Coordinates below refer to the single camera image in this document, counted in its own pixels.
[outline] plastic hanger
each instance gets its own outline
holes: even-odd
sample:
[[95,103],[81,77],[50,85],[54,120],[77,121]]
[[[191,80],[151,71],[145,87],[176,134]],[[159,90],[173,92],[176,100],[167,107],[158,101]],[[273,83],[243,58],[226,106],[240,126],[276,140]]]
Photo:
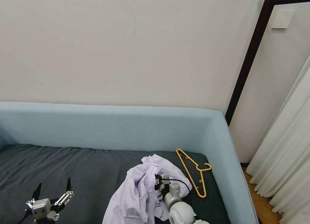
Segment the plastic hanger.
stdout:
[[[183,162],[183,159],[182,159],[181,154],[180,154],[179,152],[181,152],[182,154],[184,154],[185,157],[186,157],[187,159],[191,160],[191,161],[193,162],[193,164],[196,165],[196,169],[200,172],[201,180],[199,180],[199,182],[202,184],[202,187],[203,187],[203,195],[201,195],[201,194],[199,193],[199,191],[198,191],[198,186],[196,186],[196,184],[195,184],[195,182],[194,182],[192,176],[190,175],[190,173],[189,173],[189,171],[188,171],[188,169],[187,169],[185,163]],[[205,198],[205,197],[207,196],[207,192],[206,192],[206,190],[205,190],[205,185],[204,185],[204,180],[203,180],[202,172],[211,170],[211,169],[212,169],[211,165],[208,164],[208,163],[204,163],[204,165],[209,166],[209,168],[200,169],[200,168],[199,168],[199,165],[198,165],[190,156],[188,156],[187,153],[185,153],[182,149],[176,149],[176,153],[178,154],[178,156],[179,156],[179,158],[180,158],[180,160],[181,160],[181,162],[182,162],[182,164],[183,164],[183,166],[184,166],[184,168],[185,168],[185,170],[186,170],[186,172],[187,172],[187,174],[188,174],[188,176],[189,176],[189,178],[190,178],[190,181],[192,182],[192,184],[193,184],[193,186],[194,186],[194,188],[195,188],[195,190],[196,190],[196,192],[197,192],[197,195],[198,195],[199,197],[201,197],[201,198]]]

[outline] white curtain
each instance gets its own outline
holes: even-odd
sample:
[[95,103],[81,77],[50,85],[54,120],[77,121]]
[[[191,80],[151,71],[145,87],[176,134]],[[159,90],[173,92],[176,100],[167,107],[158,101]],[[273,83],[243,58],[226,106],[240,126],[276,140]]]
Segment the white curtain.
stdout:
[[281,224],[310,224],[310,56],[246,172]]

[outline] wooden floor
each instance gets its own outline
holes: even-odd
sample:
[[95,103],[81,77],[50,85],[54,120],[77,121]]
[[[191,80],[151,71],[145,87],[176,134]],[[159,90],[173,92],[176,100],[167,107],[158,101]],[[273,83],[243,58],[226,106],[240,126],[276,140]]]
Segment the wooden floor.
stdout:
[[269,204],[270,199],[259,196],[254,192],[255,184],[250,184],[249,180],[252,178],[249,174],[246,173],[246,169],[243,169],[243,173],[247,179],[248,187],[251,192],[253,203],[257,212],[257,216],[260,218],[263,224],[279,224],[281,215],[271,211],[272,206]]

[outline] bed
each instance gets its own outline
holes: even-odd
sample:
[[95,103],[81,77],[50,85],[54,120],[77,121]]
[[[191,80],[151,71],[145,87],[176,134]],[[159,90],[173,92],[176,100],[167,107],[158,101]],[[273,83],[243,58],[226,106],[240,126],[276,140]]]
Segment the bed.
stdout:
[[41,197],[54,198],[70,176],[76,195],[58,223],[100,224],[126,171],[142,157],[156,153],[184,171],[177,148],[213,166],[204,173],[207,198],[194,190],[185,198],[201,218],[211,224],[258,223],[219,111],[0,102],[0,223],[21,219],[38,183]]

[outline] mattress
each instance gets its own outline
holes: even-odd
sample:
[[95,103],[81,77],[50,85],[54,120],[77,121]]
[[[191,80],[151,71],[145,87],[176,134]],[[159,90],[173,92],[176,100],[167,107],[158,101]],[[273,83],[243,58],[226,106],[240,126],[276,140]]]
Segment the mattress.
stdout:
[[[58,224],[101,224],[109,200],[126,177],[126,172],[141,164],[145,156],[158,154],[179,167],[187,176],[175,152],[117,151],[75,147],[7,145],[0,149],[0,223],[15,224],[24,215],[25,202],[42,182],[40,198],[56,198],[65,192],[71,178],[75,196],[60,213]],[[187,152],[199,165],[206,156]],[[200,174],[186,162],[194,181]],[[210,224],[229,224],[223,200],[212,171],[204,172],[207,197],[199,198],[194,189],[184,198],[195,213]],[[25,224],[32,224],[28,217]]]

